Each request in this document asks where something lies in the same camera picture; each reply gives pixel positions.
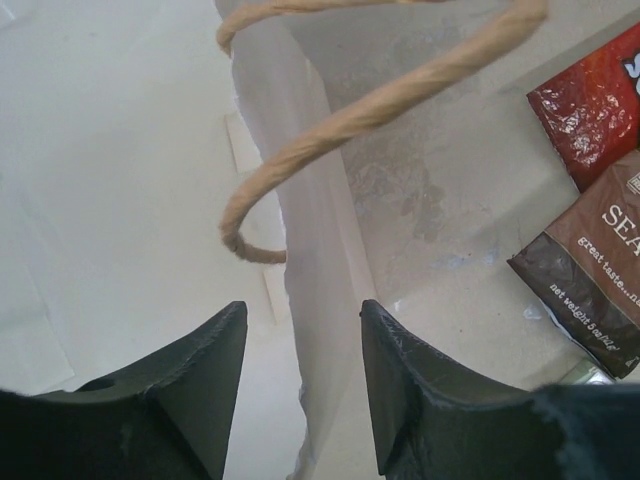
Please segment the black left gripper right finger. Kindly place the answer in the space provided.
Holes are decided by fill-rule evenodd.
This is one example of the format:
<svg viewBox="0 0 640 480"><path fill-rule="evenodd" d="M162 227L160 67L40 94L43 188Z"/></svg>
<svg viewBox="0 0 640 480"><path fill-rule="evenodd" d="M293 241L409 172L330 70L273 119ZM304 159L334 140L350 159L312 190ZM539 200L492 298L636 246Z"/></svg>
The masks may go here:
<svg viewBox="0 0 640 480"><path fill-rule="evenodd" d="M639 388L481 375L404 328L360 313L377 468L388 479L635 479Z"/></svg>

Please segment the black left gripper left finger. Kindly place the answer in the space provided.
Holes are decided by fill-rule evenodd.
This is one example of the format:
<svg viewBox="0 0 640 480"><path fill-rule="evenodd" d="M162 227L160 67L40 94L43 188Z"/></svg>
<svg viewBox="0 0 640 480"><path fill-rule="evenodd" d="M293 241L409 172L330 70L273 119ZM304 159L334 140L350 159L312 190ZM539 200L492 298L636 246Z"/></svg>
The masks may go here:
<svg viewBox="0 0 640 480"><path fill-rule="evenodd" d="M75 391L2 392L2 478L222 478L246 337L235 301Z"/></svg>

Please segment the white paper bag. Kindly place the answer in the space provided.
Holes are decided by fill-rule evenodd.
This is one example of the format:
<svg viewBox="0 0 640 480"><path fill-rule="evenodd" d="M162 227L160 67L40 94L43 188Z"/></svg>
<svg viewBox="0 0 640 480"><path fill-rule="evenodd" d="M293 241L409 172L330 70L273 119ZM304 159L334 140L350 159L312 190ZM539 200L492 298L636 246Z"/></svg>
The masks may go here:
<svg viewBox="0 0 640 480"><path fill-rule="evenodd" d="M358 312L373 283L343 156L271 193L249 238L285 246L278 321L221 244L241 181L225 114L270 158L329 112L312 34L264 20L217 47L233 1L1 5L1 385L75 388L251 305L233 479L373 479Z"/></svg>

